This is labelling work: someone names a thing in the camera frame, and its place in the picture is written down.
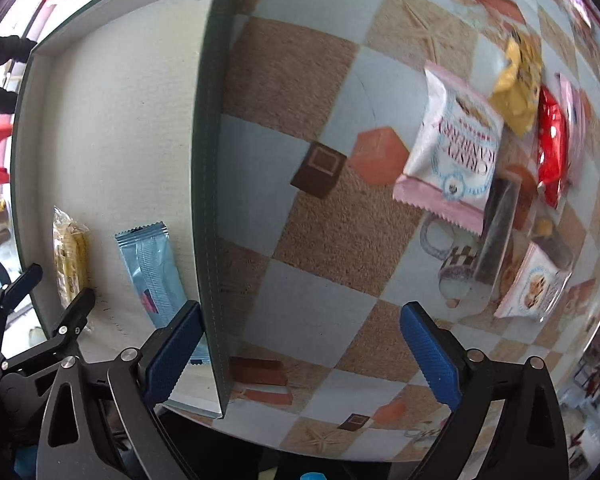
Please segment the yellow snack packet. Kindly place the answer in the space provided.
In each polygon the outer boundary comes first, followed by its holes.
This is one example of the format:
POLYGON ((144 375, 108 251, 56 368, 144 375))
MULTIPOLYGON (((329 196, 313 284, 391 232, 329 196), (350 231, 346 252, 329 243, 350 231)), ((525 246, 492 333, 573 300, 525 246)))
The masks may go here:
POLYGON ((498 75, 490 104, 510 131, 522 138, 532 128, 538 112, 542 58, 535 43, 514 29, 506 49, 506 65, 498 75))

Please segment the light blue snack packet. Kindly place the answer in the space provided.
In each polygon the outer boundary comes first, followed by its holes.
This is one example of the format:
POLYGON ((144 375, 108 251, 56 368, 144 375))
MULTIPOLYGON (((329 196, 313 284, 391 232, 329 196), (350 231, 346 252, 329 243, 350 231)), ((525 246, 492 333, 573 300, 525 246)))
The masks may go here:
POLYGON ((126 272, 155 328, 166 327, 189 298, 163 222, 114 234, 126 272))

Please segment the green grey storage box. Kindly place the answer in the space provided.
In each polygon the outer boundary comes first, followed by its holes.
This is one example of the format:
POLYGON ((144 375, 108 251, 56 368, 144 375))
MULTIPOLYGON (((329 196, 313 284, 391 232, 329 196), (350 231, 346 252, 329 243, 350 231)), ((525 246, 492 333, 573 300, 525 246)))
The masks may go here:
POLYGON ((232 378, 216 239, 218 147, 234 0, 91 0, 53 29, 24 72, 12 134, 12 228, 43 270, 31 299, 46 330, 62 307, 52 221, 87 227, 96 294, 85 359, 113 358, 152 329, 114 237, 163 223, 186 296, 201 305, 211 362, 170 405, 213 418, 232 378))

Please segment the small white cookie packet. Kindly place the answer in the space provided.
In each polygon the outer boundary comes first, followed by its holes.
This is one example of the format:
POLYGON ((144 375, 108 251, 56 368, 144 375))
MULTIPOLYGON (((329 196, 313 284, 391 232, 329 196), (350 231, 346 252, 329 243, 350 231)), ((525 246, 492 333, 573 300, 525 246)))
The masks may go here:
POLYGON ((530 242, 494 316, 544 323, 557 306, 570 276, 570 270, 559 269, 538 244, 530 242))

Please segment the pink snack packet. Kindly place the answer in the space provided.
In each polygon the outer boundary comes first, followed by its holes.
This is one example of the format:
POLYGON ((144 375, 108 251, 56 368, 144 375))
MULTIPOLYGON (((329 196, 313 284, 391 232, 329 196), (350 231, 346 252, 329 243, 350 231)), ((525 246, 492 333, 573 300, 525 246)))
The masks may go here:
POLYGON ((585 110, 580 89, 562 73, 556 75, 560 89, 560 106, 564 113, 568 136, 567 179, 571 185, 581 181, 585 146, 585 110))

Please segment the clear seaweed roll packet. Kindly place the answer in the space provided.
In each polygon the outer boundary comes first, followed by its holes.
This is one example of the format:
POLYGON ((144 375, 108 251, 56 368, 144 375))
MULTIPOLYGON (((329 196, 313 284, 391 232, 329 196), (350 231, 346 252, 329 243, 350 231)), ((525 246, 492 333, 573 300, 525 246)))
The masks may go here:
POLYGON ((480 285, 492 287, 500 274, 513 229, 519 191, 519 180, 496 177, 492 182, 474 271, 474 280, 480 285))

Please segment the red snack packet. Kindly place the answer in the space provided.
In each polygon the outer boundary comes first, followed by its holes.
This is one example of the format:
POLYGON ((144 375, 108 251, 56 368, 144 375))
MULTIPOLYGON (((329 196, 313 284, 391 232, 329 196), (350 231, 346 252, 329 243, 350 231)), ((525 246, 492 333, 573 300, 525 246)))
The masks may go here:
POLYGON ((568 171, 568 133, 562 108, 545 86, 538 106, 538 187, 547 206, 557 209, 568 171))

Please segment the yellow clear cracker packet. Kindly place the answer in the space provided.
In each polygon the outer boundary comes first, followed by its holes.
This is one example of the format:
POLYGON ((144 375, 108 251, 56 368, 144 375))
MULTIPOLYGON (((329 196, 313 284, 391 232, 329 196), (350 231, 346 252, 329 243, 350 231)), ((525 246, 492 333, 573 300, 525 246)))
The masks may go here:
POLYGON ((60 303, 68 308, 88 279, 88 229, 58 207, 54 208, 53 255, 60 303))

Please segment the white pink cranberry packet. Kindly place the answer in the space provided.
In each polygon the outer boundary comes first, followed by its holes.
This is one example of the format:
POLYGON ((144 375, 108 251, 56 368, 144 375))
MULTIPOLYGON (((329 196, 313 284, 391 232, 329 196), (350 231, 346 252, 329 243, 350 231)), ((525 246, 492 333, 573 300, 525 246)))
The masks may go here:
POLYGON ((503 119, 446 68, 425 64, 427 106, 392 198, 481 235, 503 119))

